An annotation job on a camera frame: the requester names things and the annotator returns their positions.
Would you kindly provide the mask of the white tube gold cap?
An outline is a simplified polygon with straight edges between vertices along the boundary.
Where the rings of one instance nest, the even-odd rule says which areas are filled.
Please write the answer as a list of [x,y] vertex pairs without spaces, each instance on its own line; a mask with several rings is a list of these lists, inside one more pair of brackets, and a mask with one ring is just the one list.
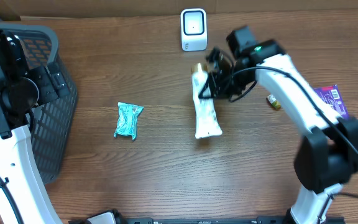
[[199,98],[207,78],[208,68],[205,63],[196,63],[191,66],[193,102],[196,113],[196,139],[220,136],[223,133],[217,120],[213,99]]

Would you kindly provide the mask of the green yellow snack pouch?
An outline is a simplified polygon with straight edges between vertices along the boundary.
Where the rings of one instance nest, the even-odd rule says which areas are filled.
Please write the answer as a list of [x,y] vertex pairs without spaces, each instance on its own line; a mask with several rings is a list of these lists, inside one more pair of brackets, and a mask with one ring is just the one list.
[[269,95],[267,97],[267,102],[269,103],[269,105],[275,109],[275,110],[280,110],[281,109],[281,104],[278,102],[278,100],[276,99],[276,97],[274,97],[273,95]]

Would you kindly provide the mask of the teal packet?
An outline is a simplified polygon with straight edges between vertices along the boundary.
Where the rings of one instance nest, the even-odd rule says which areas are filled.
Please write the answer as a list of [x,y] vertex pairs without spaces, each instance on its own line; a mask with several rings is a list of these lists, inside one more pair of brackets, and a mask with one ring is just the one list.
[[144,107],[128,103],[119,102],[118,104],[118,120],[114,137],[130,136],[133,141],[137,137],[137,120],[142,113]]

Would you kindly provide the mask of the purple sanitary pad pack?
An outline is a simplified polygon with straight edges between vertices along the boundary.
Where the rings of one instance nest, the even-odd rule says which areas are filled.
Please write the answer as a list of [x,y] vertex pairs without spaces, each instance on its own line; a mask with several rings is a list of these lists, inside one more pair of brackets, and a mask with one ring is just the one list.
[[337,85],[315,88],[314,91],[326,104],[337,111],[344,119],[349,119],[349,113]]

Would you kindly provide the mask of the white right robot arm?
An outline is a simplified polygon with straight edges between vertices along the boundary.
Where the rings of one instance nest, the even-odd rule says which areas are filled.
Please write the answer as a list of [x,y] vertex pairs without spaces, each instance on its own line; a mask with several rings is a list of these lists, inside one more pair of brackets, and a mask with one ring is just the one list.
[[215,121],[214,100],[240,100],[262,85],[294,122],[301,143],[294,170],[301,187],[296,202],[272,223],[344,223],[327,211],[358,172],[358,120],[345,119],[326,104],[301,76],[291,57],[273,39],[259,42],[247,27],[227,36],[230,53],[214,48],[206,61],[213,70],[196,79],[196,116],[200,130]]

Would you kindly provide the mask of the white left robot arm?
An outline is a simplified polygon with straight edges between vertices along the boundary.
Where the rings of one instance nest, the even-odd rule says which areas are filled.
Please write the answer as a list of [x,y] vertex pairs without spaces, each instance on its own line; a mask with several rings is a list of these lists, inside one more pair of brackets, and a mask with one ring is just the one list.
[[0,216],[4,223],[60,223],[36,165],[33,108],[69,94],[56,62],[29,68],[18,35],[0,29]]

